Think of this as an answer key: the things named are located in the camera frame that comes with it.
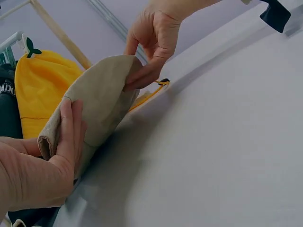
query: black fabric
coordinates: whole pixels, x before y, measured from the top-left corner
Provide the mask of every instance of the black fabric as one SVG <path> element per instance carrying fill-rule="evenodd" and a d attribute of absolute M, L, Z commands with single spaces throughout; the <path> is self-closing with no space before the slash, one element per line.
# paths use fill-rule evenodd
<path fill-rule="evenodd" d="M 0 136 L 22 139 L 14 77 L 15 69 L 10 64 L 0 65 Z M 58 211 L 58 207 L 28 209 L 8 212 L 8 215 L 12 223 L 20 219 L 26 224 L 26 227 L 52 227 Z"/>
<path fill-rule="evenodd" d="M 268 3 L 268 8 L 260 18 L 276 31 L 282 33 L 291 13 L 278 0 L 260 0 Z"/>
<path fill-rule="evenodd" d="M 14 86 L 15 70 L 0 65 L 0 136 L 22 139 L 22 128 Z"/>
<path fill-rule="evenodd" d="M 58 207 L 19 210 L 9 212 L 9 219 L 11 223 L 15 223 L 18 219 L 20 219 L 24 222 L 26 227 L 52 227 L 58 211 Z"/>

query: beige fabric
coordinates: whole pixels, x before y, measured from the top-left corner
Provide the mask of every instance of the beige fabric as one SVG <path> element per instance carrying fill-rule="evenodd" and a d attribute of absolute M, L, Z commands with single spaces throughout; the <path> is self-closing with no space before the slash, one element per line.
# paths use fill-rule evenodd
<path fill-rule="evenodd" d="M 83 173 L 96 149 L 115 130 L 137 98 L 139 91 L 122 90 L 127 75 L 141 67 L 141 62 L 132 55 L 105 58 L 86 70 L 65 93 L 62 101 L 66 98 L 72 102 L 83 100 L 83 120 L 88 126 L 75 178 Z M 61 103 L 38 137 L 39 148 L 45 160 L 56 154 Z"/>

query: white surface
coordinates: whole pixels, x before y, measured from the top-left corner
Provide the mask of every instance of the white surface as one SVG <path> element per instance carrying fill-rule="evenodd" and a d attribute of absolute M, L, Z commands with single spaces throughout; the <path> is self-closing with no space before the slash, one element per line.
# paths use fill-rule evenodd
<path fill-rule="evenodd" d="M 264 6 L 166 65 L 171 87 L 125 118 L 55 226 L 302 225 L 303 33 L 265 27 L 205 63 Z"/>

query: hand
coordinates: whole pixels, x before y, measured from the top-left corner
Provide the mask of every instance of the hand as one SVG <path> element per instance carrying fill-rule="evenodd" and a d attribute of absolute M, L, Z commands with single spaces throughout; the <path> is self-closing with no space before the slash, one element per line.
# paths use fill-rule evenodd
<path fill-rule="evenodd" d="M 129 30 L 125 54 L 135 55 L 141 44 L 148 64 L 126 79 L 125 91 L 144 88 L 159 78 L 161 69 L 176 49 L 181 21 L 149 5 Z"/>
<path fill-rule="evenodd" d="M 82 108 L 82 101 L 62 103 L 57 155 L 49 161 L 37 158 L 41 155 L 37 139 L 0 138 L 0 192 L 9 198 L 9 210 L 64 204 L 73 190 L 86 130 Z"/>

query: yellow fabric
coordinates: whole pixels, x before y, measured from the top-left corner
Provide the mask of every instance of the yellow fabric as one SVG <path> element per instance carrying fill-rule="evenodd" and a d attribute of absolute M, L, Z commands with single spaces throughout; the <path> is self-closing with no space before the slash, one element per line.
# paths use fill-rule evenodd
<path fill-rule="evenodd" d="M 20 58 L 15 90 L 23 138 L 38 137 L 64 93 L 82 73 L 76 63 L 52 51 Z"/>

